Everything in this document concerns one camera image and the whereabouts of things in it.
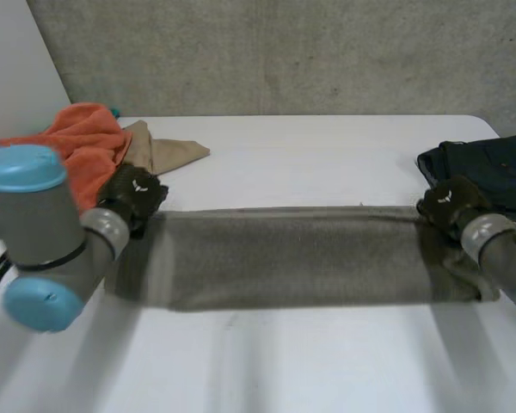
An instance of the white wall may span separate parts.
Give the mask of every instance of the white wall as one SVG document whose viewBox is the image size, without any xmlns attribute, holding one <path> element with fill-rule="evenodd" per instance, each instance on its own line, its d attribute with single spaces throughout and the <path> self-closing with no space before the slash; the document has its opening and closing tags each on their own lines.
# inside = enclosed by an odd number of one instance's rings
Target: white wall
<svg viewBox="0 0 516 413">
<path fill-rule="evenodd" d="M 38 132 L 69 98 L 25 0 L 0 0 L 0 138 Z"/>
</svg>

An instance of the folded cloth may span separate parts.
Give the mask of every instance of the folded cloth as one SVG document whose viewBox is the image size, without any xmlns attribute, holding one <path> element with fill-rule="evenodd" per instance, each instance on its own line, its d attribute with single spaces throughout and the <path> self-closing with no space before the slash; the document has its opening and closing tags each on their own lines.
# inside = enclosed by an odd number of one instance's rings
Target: folded cloth
<svg viewBox="0 0 516 413">
<path fill-rule="evenodd" d="M 158 214 L 105 288 L 177 311 L 499 297 L 457 244 L 407 206 Z"/>
<path fill-rule="evenodd" d="M 194 141 L 153 139 L 147 123 L 142 120 L 126 127 L 125 130 L 133 135 L 124 162 L 146 168 L 154 175 L 175 170 L 210 154 L 208 148 Z"/>
<path fill-rule="evenodd" d="M 75 103 L 60 110 L 44 132 L 0 139 L 0 145 L 44 145 L 57 151 L 83 212 L 95 206 L 97 192 L 124 158 L 131 138 L 132 133 L 123 131 L 105 106 Z"/>
<path fill-rule="evenodd" d="M 469 144 L 442 142 L 420 154 L 417 164 L 431 187 L 453 176 L 466 176 L 496 212 L 516 219 L 516 136 Z"/>
</svg>

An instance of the orange towel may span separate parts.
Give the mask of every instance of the orange towel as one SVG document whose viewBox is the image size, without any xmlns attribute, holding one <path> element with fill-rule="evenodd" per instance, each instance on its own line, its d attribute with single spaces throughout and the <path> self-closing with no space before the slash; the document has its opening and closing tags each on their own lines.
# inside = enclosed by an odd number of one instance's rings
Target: orange towel
<svg viewBox="0 0 516 413">
<path fill-rule="evenodd" d="M 0 139 L 0 145 L 44 145 L 57 151 L 82 213 L 95 206 L 97 192 L 122 162 L 131 140 L 132 133 L 123 131 L 105 106 L 75 103 L 60 110 L 43 133 Z"/>
</svg>

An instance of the concrete wall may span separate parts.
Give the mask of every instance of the concrete wall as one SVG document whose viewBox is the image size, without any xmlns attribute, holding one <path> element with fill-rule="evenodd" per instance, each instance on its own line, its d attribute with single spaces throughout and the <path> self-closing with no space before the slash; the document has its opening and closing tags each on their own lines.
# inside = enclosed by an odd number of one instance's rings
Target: concrete wall
<svg viewBox="0 0 516 413">
<path fill-rule="evenodd" d="M 474 114 L 516 133 L 516 0 L 29 0 L 127 115 Z"/>
<path fill-rule="evenodd" d="M 24 0 L 0 0 L 0 138 L 34 133 L 69 104 Z"/>
</svg>

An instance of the gray wall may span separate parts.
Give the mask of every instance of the gray wall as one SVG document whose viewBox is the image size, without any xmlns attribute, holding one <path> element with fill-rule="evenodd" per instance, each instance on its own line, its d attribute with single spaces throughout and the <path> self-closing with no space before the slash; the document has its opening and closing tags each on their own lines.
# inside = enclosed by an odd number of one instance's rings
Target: gray wall
<svg viewBox="0 0 516 413">
<path fill-rule="evenodd" d="M 474 114 L 516 133 L 516 0 L 29 0 L 126 115 Z"/>
</svg>

